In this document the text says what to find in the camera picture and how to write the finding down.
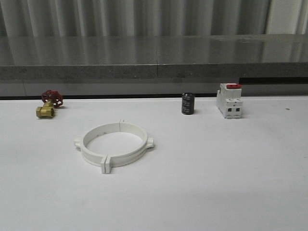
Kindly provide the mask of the grey stone counter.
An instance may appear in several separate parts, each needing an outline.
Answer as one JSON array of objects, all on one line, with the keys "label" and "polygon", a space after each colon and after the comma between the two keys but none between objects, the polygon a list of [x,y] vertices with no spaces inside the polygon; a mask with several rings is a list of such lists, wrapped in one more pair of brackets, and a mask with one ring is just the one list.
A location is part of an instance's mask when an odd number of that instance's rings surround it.
[{"label": "grey stone counter", "polygon": [[306,95],[307,35],[1,37],[0,95],[37,98]]}]

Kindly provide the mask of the black cylindrical capacitor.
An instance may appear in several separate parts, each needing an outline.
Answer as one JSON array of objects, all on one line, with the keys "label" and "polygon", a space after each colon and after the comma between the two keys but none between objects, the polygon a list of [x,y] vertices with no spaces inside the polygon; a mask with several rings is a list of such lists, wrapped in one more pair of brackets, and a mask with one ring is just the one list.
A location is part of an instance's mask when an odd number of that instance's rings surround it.
[{"label": "black cylindrical capacitor", "polygon": [[181,112],[184,115],[192,115],[194,113],[195,95],[191,92],[182,94]]}]

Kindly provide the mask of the white circuit breaker red switch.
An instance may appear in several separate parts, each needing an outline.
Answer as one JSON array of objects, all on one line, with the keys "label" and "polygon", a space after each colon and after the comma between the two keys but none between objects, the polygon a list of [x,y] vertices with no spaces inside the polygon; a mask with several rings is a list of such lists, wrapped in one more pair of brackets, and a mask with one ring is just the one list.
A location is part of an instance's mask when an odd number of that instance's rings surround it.
[{"label": "white circuit breaker red switch", "polygon": [[242,117],[243,101],[242,85],[236,83],[220,83],[217,91],[217,108],[226,119]]}]

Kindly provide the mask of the white half-ring pipe clamp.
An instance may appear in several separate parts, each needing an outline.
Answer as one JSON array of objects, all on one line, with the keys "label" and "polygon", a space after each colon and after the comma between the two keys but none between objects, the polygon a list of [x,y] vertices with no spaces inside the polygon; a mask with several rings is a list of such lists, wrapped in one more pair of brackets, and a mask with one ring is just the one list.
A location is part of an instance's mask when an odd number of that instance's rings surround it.
[{"label": "white half-ring pipe clamp", "polygon": [[102,159],[102,173],[110,173],[112,167],[121,167],[131,164],[140,159],[148,148],[154,147],[154,138],[148,137],[146,131],[137,125],[120,121],[119,123],[106,124],[102,127],[106,134],[112,132],[126,132],[141,138],[141,144],[137,148],[133,148],[132,151],[128,151],[124,154],[110,154]]}]

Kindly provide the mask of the brass valve red handwheel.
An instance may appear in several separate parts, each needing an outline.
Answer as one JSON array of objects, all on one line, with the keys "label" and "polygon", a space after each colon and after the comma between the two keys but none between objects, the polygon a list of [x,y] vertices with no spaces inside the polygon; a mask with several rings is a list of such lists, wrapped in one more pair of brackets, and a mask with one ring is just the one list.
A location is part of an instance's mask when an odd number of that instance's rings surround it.
[{"label": "brass valve red handwheel", "polygon": [[38,118],[53,118],[55,116],[55,108],[63,105],[63,96],[58,91],[47,90],[42,93],[41,99],[44,105],[36,109],[36,116]]}]

